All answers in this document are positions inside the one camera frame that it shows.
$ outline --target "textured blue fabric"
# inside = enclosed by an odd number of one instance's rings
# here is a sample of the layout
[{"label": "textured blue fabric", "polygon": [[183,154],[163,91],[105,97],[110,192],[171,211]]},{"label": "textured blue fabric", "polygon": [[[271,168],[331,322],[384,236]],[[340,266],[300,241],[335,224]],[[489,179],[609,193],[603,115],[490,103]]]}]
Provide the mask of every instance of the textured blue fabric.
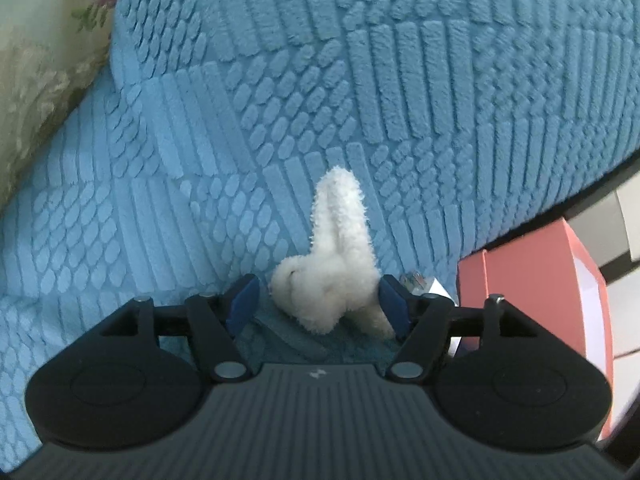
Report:
[{"label": "textured blue fabric", "polygon": [[[639,142],[640,0],[119,0],[111,65],[0,226],[0,466],[38,441],[28,377],[138,293],[268,278],[314,183],[352,169],[380,267],[454,291],[459,259]],[[265,303],[262,360],[388,360]]]}]

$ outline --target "tile floor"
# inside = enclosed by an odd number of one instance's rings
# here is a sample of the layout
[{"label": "tile floor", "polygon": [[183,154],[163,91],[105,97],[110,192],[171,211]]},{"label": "tile floor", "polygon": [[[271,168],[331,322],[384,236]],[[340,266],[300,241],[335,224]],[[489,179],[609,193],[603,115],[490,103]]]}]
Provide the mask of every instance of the tile floor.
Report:
[{"label": "tile floor", "polygon": [[615,424],[640,388],[640,351],[620,356],[640,348],[640,269],[611,283],[607,292],[613,353],[619,356],[613,368],[612,420]]}]

